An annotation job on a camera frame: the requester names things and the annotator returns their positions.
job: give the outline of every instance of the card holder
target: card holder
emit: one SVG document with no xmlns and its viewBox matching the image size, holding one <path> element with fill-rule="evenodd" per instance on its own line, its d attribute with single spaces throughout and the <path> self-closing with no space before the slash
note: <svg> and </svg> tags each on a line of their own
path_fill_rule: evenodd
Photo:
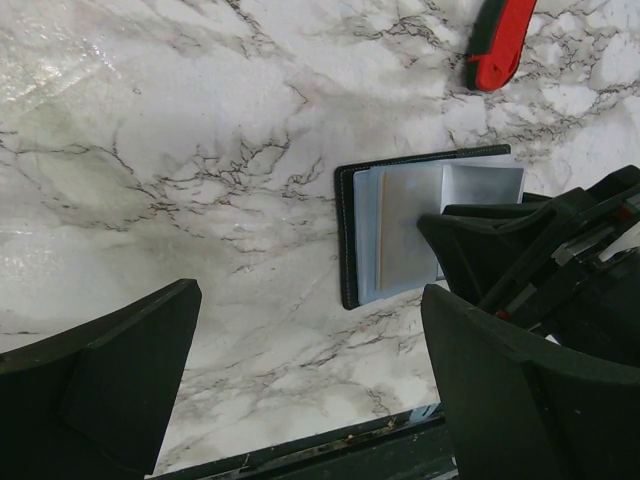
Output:
<svg viewBox="0 0 640 480">
<path fill-rule="evenodd" d="M 510 145 L 494 145 L 478 148 L 466 148 L 449 152 L 414 155 L 375 162 L 343 165 L 334 173 L 336 212 L 338 218 L 339 262 L 340 262 L 340 295 L 342 305 L 352 310 L 358 301 L 358 277 L 355 236 L 355 199 L 353 176 L 356 172 L 369 170 L 372 167 L 399 165 L 408 163 L 431 162 L 454 158 L 485 157 L 511 153 Z"/>
</svg>

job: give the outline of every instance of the open wallet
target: open wallet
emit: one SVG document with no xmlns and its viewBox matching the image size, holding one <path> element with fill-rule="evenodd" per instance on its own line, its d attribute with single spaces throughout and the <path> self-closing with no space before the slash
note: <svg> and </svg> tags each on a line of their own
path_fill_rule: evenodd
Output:
<svg viewBox="0 0 640 480">
<path fill-rule="evenodd" d="M 443 278 L 418 219 L 451 204 L 519 203 L 524 167 L 496 145 L 345 165 L 334 180 L 341 297 L 351 310 Z"/>
</svg>

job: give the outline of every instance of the red handle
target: red handle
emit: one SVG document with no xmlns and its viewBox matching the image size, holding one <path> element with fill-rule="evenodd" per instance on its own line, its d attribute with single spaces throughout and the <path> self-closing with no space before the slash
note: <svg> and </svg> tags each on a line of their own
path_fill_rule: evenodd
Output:
<svg viewBox="0 0 640 480">
<path fill-rule="evenodd" d="M 511 80 L 520 64 L 536 1 L 489 0 L 485 3 L 469 49 L 470 87 L 493 91 Z"/>
</svg>

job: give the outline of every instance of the gray marble veining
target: gray marble veining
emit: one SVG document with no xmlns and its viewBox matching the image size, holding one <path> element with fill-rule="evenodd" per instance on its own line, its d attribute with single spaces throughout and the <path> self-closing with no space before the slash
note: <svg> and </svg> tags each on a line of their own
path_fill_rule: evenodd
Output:
<svg viewBox="0 0 640 480">
<path fill-rule="evenodd" d="M 637 2 L 540 0 L 493 94 L 480 4 L 2 2 L 0 351 L 198 279 L 156 473 L 436 401 L 420 292 L 339 304 L 335 167 L 507 142 L 554 195 L 639 163 Z"/>
</svg>

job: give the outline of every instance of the marble surface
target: marble surface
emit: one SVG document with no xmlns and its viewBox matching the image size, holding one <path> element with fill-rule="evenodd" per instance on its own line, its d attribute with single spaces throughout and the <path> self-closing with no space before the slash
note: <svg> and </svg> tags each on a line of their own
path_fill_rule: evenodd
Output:
<svg viewBox="0 0 640 480">
<path fill-rule="evenodd" d="M 339 304 L 335 167 L 508 142 L 553 195 L 640 164 L 640 4 L 540 0 L 478 94 L 480 4 L 0 3 L 0 351 L 198 279 L 157 474 L 436 401 L 420 292 Z"/>
</svg>

